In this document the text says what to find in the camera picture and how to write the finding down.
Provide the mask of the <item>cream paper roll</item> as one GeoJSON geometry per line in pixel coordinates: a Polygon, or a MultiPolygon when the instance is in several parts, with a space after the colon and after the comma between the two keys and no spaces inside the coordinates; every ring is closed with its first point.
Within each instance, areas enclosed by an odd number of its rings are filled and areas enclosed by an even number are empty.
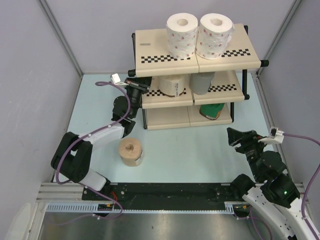
{"type": "Polygon", "coordinates": [[[159,76],[158,89],[168,97],[178,97],[183,94],[188,79],[188,74],[159,76]]]}

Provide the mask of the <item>green paper towel roll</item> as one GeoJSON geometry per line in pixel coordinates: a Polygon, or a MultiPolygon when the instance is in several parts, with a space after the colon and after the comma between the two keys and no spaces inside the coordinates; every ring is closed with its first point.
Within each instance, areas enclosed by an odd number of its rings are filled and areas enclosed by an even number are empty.
{"type": "Polygon", "coordinates": [[[203,104],[200,106],[199,113],[203,117],[214,121],[220,117],[224,106],[224,103],[203,104]]]}

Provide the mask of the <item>grey paper towel roll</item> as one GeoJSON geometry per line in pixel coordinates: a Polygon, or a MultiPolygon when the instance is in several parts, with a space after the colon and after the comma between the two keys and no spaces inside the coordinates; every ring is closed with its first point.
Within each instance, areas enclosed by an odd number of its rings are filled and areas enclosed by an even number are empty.
{"type": "Polygon", "coordinates": [[[211,87],[214,77],[215,72],[191,73],[189,79],[189,87],[194,94],[204,95],[211,87]]]}

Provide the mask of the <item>brown paper roll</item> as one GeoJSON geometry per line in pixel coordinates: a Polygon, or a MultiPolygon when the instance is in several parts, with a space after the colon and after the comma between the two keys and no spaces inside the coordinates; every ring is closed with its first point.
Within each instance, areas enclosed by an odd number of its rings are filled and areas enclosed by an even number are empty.
{"type": "Polygon", "coordinates": [[[128,167],[137,167],[143,160],[143,148],[137,138],[123,138],[118,145],[122,162],[128,167]]]}

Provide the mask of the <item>white dotted paper roll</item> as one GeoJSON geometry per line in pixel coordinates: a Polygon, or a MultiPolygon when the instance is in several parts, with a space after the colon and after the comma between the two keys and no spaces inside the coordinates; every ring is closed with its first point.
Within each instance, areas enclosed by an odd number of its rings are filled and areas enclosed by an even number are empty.
{"type": "Polygon", "coordinates": [[[175,59],[187,59],[196,51],[198,19],[190,13],[176,13],[166,22],[167,47],[175,59]]]}

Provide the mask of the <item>white pinkish paper roll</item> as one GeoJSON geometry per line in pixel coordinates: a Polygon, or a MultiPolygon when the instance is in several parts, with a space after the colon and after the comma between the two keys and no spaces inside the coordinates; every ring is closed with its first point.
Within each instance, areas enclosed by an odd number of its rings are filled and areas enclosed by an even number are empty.
{"type": "Polygon", "coordinates": [[[220,58],[235,31],[230,18],[218,13],[208,13],[201,17],[198,28],[195,53],[204,59],[220,58]]]}

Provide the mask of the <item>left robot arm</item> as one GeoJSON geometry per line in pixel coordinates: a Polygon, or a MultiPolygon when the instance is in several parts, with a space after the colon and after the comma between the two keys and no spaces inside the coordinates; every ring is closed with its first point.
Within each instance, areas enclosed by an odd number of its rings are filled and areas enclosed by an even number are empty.
{"type": "Polygon", "coordinates": [[[111,188],[107,178],[90,168],[94,150],[110,142],[128,136],[134,126],[142,95],[150,90],[152,77],[128,77],[125,81],[116,81],[114,74],[110,81],[98,81],[96,86],[112,86],[122,92],[113,101],[111,123],[92,132],[78,135],[71,131],[64,134],[51,160],[58,184],[78,183],[93,189],[100,200],[110,196],[111,188]]]}

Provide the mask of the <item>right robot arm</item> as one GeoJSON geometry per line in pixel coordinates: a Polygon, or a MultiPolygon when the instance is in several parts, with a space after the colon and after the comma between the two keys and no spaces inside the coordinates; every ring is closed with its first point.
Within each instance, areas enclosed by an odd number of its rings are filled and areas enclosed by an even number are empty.
{"type": "Polygon", "coordinates": [[[267,145],[281,144],[293,134],[272,127],[268,136],[256,131],[239,131],[227,128],[228,144],[244,154],[253,178],[240,174],[230,184],[230,194],[244,200],[274,227],[284,240],[318,240],[320,232],[306,212],[310,187],[320,172],[316,169],[303,194],[284,171],[287,166],[281,155],[265,151],[267,145]]]}

